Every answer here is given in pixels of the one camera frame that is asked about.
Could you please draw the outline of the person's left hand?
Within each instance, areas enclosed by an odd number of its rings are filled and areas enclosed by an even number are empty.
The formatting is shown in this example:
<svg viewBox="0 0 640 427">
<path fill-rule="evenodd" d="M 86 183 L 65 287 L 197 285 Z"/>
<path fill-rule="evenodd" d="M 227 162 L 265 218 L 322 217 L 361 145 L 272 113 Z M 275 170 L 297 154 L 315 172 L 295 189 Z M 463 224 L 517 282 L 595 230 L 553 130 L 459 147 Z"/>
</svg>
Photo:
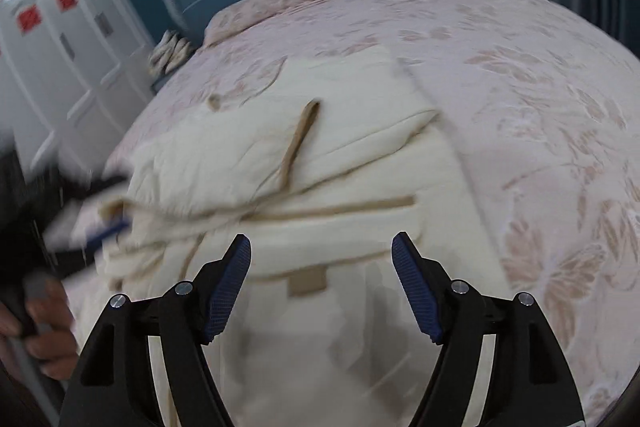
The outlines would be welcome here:
<svg viewBox="0 0 640 427">
<path fill-rule="evenodd" d="M 44 294 L 26 303 L 26 310 L 44 332 L 25 340 L 27 352 L 35 358 L 43 375 L 55 381 L 68 381 L 78 362 L 77 341 L 72 332 L 74 317 L 66 291 L 60 281 L 49 277 Z M 20 338 L 22 325 L 1 305 L 1 363 L 9 375 L 21 383 L 23 375 L 9 346 L 9 340 Z"/>
</svg>

